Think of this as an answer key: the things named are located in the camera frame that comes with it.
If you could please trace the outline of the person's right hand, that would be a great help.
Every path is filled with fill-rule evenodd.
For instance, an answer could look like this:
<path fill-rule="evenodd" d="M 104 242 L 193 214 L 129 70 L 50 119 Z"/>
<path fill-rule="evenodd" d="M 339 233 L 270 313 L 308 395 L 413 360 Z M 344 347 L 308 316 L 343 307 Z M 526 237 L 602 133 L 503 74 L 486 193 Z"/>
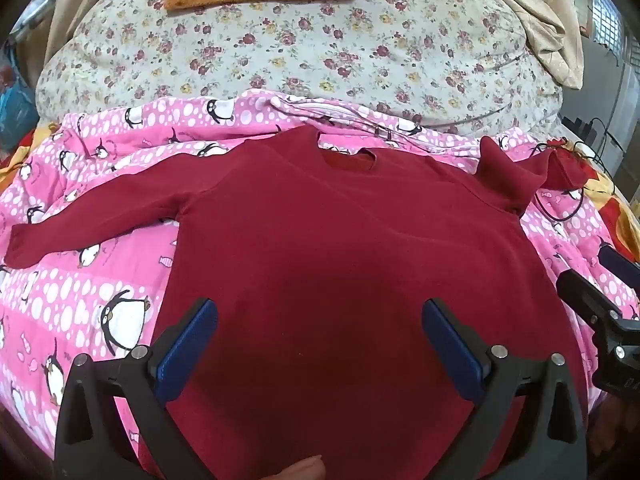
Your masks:
<path fill-rule="evenodd" d="M 639 425 L 639 403 L 606 394 L 591 413 L 588 444 L 595 456 L 611 451 L 624 432 L 633 432 Z"/>

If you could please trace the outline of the person's left hand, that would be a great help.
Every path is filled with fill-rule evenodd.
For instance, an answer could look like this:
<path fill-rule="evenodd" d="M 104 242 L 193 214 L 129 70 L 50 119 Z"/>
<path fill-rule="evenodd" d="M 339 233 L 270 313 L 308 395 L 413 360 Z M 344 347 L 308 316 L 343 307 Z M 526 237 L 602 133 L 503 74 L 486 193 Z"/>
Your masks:
<path fill-rule="evenodd" d="M 324 480 L 326 465 L 320 455 L 300 460 L 264 480 Z"/>

